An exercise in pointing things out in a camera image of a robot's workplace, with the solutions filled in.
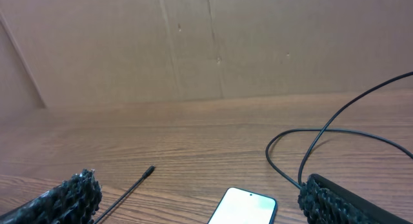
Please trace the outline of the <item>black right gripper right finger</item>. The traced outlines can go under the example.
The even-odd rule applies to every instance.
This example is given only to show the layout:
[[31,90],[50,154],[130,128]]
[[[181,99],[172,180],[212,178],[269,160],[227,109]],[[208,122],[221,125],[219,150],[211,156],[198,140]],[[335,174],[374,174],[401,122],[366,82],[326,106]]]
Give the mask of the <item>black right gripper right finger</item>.
[[309,224],[411,224],[319,174],[301,185],[297,202]]

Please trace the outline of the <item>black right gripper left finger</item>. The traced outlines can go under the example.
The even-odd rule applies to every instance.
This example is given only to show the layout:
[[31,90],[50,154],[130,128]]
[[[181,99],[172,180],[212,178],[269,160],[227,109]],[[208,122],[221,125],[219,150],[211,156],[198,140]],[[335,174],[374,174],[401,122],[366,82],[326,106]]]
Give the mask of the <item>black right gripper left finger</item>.
[[99,210],[101,186],[84,169],[39,197],[1,215],[1,224],[89,224]]

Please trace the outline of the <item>Galaxy smartphone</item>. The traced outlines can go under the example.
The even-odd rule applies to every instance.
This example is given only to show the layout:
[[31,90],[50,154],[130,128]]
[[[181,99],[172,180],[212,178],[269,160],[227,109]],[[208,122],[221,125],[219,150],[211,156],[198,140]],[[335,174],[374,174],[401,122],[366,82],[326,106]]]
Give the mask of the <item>Galaxy smartphone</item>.
[[277,201],[274,198],[230,187],[208,224],[272,224],[276,212]]

